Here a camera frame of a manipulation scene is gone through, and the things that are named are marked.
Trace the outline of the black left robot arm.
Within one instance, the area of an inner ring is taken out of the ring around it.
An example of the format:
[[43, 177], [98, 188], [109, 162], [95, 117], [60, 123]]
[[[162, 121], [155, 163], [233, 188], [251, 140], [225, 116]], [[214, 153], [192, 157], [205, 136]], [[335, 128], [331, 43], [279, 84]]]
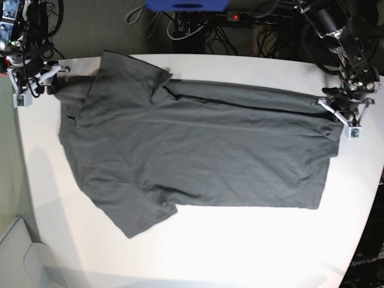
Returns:
[[[293, 8], [307, 21], [302, 45], [314, 64], [328, 75], [339, 77], [341, 85], [323, 88], [324, 98], [316, 100], [348, 129], [361, 129], [362, 118], [375, 102], [369, 97], [380, 89], [380, 76], [364, 56], [363, 48], [349, 28], [349, 13], [341, 1], [293, 1]], [[338, 59], [338, 68], [320, 64], [307, 46], [307, 34], [327, 41], [328, 50]]]

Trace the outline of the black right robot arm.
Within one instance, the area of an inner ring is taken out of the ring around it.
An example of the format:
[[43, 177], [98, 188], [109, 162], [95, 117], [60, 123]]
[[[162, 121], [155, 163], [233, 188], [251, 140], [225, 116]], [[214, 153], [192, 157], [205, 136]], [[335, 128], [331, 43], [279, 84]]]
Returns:
[[18, 99], [58, 90], [58, 74], [69, 72], [52, 42], [64, 19], [64, 1], [1, 1], [1, 75], [10, 78]]

